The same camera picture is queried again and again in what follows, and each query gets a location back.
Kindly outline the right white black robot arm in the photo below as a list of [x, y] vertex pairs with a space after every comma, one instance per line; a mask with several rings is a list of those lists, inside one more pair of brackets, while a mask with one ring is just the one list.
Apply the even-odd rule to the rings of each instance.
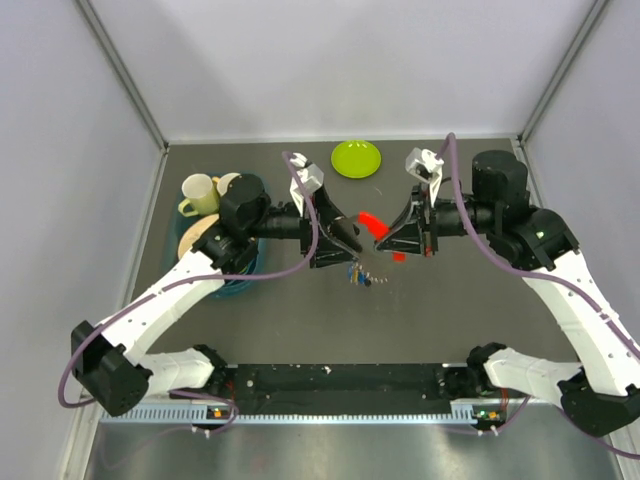
[[591, 275], [579, 243], [556, 212], [530, 202], [528, 169], [514, 154], [472, 160], [472, 191], [441, 199], [443, 159], [415, 148], [405, 161], [418, 180], [400, 216], [375, 248], [395, 260], [428, 256], [442, 237], [468, 235], [503, 271], [543, 301], [577, 355], [574, 362], [528, 356], [492, 342], [471, 350], [467, 384], [487, 396], [504, 388], [560, 408], [584, 433], [603, 437], [639, 418], [639, 345]]

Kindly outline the red-handled metal key holder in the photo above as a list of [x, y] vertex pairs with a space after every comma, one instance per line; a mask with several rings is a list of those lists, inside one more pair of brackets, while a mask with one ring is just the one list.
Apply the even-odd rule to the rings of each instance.
[[[390, 231], [383, 221], [368, 212], [361, 211], [350, 218], [357, 227], [362, 227], [371, 235], [374, 242]], [[357, 260], [351, 263], [360, 274], [360, 283], [357, 285], [371, 287], [374, 284], [387, 283], [391, 267], [406, 261], [406, 255], [403, 253], [378, 251], [374, 245], [362, 248], [363, 251], [358, 253]]]

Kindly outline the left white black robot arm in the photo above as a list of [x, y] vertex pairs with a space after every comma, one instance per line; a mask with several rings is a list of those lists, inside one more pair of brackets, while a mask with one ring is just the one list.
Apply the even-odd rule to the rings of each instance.
[[[132, 303], [92, 325], [84, 321], [71, 333], [71, 358], [58, 386], [64, 407], [66, 382], [78, 381], [112, 416], [130, 411], [142, 399], [178, 390], [216, 396], [227, 374], [216, 352], [194, 346], [182, 352], [153, 354], [153, 344], [186, 312], [231, 283], [275, 280], [306, 265], [317, 267], [331, 249], [334, 262], [356, 261], [363, 248], [359, 229], [330, 200], [323, 175], [307, 167], [294, 174], [291, 200], [272, 205], [262, 180], [253, 174], [205, 176], [218, 202], [202, 218], [203, 232], [177, 263]], [[253, 273], [262, 239], [297, 240], [303, 259], [287, 270]]]

